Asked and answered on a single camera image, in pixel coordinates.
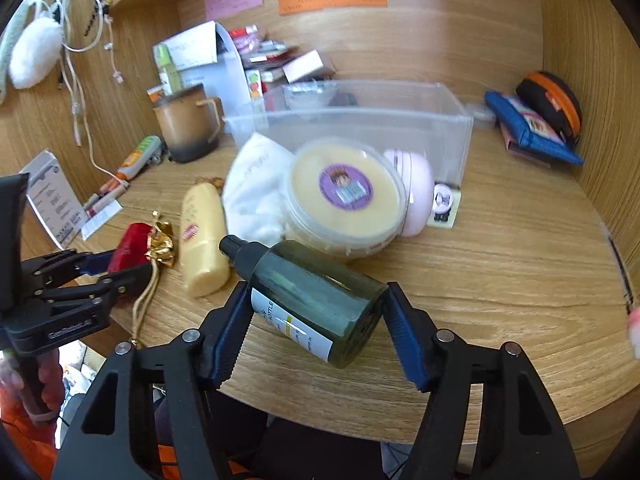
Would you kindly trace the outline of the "person's left hand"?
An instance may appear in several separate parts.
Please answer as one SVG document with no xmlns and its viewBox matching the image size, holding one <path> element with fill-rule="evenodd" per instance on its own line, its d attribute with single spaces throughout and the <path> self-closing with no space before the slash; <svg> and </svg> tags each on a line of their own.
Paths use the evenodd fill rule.
<svg viewBox="0 0 640 480">
<path fill-rule="evenodd" d="M 58 349 L 35 358 L 24 358 L 10 350 L 1 354 L 1 385 L 9 390 L 10 399 L 22 404 L 34 425 L 52 424 L 65 396 Z"/>
</svg>

